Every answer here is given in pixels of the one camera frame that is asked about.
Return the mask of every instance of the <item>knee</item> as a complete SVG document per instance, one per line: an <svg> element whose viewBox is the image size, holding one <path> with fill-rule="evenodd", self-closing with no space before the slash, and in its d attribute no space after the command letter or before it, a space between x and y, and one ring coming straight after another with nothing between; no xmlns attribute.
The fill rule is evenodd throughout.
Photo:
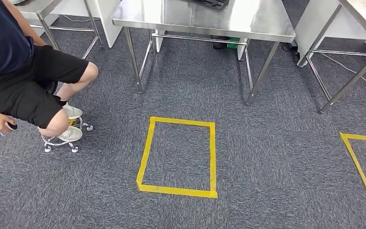
<svg viewBox="0 0 366 229"><path fill-rule="evenodd" d="M62 109L51 119L46 130L52 132L52 135L59 136L68 129L68 126L69 117Z"/></svg>
<svg viewBox="0 0 366 229"><path fill-rule="evenodd" d="M97 68L97 66L92 63L89 62L88 66L86 67L85 72L83 73L80 82L91 82L94 79L97 78L97 76L99 75L99 69Z"/></svg>

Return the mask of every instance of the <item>person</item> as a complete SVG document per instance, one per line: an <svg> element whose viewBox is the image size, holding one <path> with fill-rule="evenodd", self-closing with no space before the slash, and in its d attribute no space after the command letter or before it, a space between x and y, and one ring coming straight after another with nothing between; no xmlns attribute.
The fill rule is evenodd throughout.
<svg viewBox="0 0 366 229"><path fill-rule="evenodd" d="M14 117L45 136L79 140L82 131L69 126L69 120L82 110L67 101L98 72L95 64L47 45L14 5L0 0L0 132L11 131L6 123L15 125ZM64 82L56 96L43 87L55 81Z"/></svg>

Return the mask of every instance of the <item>floor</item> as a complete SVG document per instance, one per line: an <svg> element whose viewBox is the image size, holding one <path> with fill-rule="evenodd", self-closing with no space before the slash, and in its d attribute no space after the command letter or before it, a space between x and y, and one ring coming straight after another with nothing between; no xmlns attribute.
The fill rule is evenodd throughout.
<svg viewBox="0 0 366 229"><path fill-rule="evenodd" d="M284 0L296 25L307 0ZM69 24L64 18L58 24ZM143 59L147 32L132 30ZM65 52L82 55L92 35L55 31ZM271 43L252 41L253 74ZM324 46L366 51L362 42L328 40ZM359 69L366 58L333 56ZM71 100L94 130L44 153L37 130L0 136L1 228L366 228L366 189L339 132L366 135L366 83L358 81L327 114L309 68L277 51L250 106L244 62L234 50L209 43L165 40L151 55L143 94L136 93L123 33L114 47L95 47L88 59L98 79ZM314 56L333 94L351 74ZM149 117L216 125L218 198L140 192L135 180ZM145 184L210 188L209 132L204 127L156 124ZM366 141L351 145L366 175Z"/></svg>

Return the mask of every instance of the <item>rolling stool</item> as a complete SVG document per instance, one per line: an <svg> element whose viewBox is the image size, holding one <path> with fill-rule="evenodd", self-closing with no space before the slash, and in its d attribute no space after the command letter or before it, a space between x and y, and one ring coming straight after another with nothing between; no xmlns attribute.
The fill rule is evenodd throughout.
<svg viewBox="0 0 366 229"><path fill-rule="evenodd" d="M41 85L49 93L54 94L55 91L57 90L58 82L55 81L55 82L41 83ZM87 123L84 123L81 117L70 120L69 125L74 126L74 127L78 127L80 130L82 130L84 126L86 126L86 129L88 131L93 130L93 126L91 126ZM44 151L46 153L48 153L52 150L52 146L61 146L61 145L65 145L65 144L69 144L69 146L71 147L73 153L76 153L79 150L79 148L76 147L72 142L64 142L64 141L60 140L57 137L47 137L47 136L44 136L44 135L41 135L41 137L44 141Z"/></svg>

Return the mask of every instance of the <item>yellow tape square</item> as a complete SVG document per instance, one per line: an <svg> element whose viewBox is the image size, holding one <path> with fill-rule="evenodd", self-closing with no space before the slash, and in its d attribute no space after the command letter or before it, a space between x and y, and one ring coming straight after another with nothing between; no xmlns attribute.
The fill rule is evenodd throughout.
<svg viewBox="0 0 366 229"><path fill-rule="evenodd" d="M148 163L149 152L151 150L153 132L155 130L155 123L173 123L173 124L184 124L184 125L197 125L205 126L210 128L210 190L197 190L177 187L165 187L165 186L153 186L143 185L142 180L146 165ZM184 119L174 118L161 118L161 117L150 117L149 130L146 138L145 149L142 154L140 169L137 175L137 186L140 191L144 192L156 192L174 195L184 195L191 197L205 197L205 198L217 198L217 172L216 172L216 155L215 155L215 123L210 122L198 122Z"/></svg>
<svg viewBox="0 0 366 229"><path fill-rule="evenodd" d="M364 175L363 169L361 168L360 163L358 162L357 157L349 142L349 139L366 141L366 135L352 135L352 134L344 134L344 133L340 132L340 136L342 137L342 140L345 143L347 150L348 150L354 164L356 165L357 171L360 174L361 179L363 180L364 186L366 187L366 176Z"/></svg>

